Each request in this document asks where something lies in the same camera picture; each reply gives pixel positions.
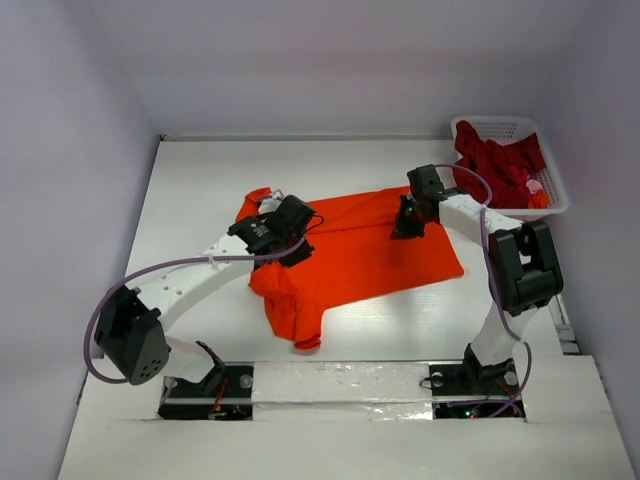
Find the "orange t-shirt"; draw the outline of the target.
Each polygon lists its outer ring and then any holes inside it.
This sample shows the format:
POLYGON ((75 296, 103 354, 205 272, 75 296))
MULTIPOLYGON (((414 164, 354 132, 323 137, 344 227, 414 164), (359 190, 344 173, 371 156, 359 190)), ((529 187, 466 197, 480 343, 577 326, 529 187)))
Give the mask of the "orange t-shirt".
POLYGON ((430 223, 421 237, 392 239, 400 198, 408 192, 401 186, 312 202, 324 221, 307 236, 311 257, 291 268, 268 264, 249 279, 276 336, 314 350, 325 311, 463 275, 442 226, 430 223))

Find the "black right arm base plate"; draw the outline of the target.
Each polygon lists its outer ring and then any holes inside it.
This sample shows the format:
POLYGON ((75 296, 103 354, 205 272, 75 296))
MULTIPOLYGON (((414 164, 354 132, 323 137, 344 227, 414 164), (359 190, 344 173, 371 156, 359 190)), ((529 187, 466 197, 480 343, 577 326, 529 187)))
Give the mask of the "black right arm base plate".
POLYGON ((503 409, 520 387, 512 360, 488 370, 467 361, 430 364, 419 386, 431 393, 436 420, 526 417, 520 399, 503 409))

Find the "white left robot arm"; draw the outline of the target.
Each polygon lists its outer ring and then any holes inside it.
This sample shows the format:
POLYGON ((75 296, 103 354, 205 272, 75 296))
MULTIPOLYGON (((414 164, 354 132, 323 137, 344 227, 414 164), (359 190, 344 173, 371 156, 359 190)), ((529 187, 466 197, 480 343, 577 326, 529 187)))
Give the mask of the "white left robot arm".
POLYGON ((201 254, 157 265, 161 276, 131 287, 150 268, 114 285, 88 328, 96 345, 119 371, 116 383, 138 386, 162 376, 202 396, 217 393, 226 366, 204 342, 169 336, 177 320, 228 283, 265 265, 293 267, 311 257, 306 234, 315 210, 294 195, 231 225, 201 254))

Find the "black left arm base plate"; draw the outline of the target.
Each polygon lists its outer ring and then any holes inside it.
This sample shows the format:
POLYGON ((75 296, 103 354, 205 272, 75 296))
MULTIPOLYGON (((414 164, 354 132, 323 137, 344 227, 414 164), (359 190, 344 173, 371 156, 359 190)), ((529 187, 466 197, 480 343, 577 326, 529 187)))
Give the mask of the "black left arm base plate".
POLYGON ((247 421, 253 418, 253 363, 225 363, 209 346, 214 368, 199 383, 168 379, 157 414, 164 420, 247 421))

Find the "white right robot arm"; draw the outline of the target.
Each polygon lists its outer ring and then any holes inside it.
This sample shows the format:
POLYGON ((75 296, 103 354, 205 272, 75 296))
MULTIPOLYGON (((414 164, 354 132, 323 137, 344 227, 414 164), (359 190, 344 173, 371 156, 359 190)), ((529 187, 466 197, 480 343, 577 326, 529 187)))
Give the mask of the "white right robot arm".
POLYGON ((514 346, 537 311, 562 292, 564 279, 549 226, 521 221, 490 207, 489 183, 470 169, 486 192, 478 201, 458 187, 447 188, 433 164, 407 173, 409 193, 400 197, 393 239, 413 239, 434 223, 457 231, 482 248, 491 309, 478 335, 465 348, 462 363, 442 375, 473 392, 482 392, 503 376, 514 346))

